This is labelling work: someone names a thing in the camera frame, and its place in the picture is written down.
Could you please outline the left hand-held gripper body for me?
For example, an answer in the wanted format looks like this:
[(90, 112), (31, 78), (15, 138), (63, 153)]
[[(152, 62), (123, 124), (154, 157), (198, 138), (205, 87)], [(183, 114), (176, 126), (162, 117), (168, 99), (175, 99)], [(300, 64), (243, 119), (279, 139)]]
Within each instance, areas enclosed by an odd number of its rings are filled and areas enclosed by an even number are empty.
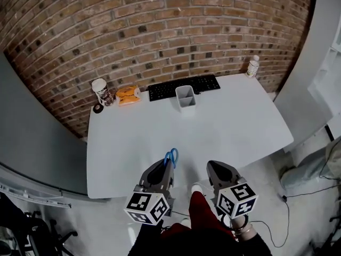
[(125, 213), (135, 222), (157, 225), (164, 216), (170, 216), (174, 198), (174, 164), (161, 159), (145, 170), (133, 193), (126, 200)]

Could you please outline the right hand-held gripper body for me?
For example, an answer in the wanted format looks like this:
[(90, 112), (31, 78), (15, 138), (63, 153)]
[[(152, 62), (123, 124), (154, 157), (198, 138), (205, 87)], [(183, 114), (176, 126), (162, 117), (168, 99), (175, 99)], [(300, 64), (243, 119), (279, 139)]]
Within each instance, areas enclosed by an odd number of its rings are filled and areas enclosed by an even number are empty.
[(213, 187), (215, 207), (230, 219), (251, 212), (258, 199), (252, 186), (233, 166), (219, 161), (208, 161), (207, 173)]

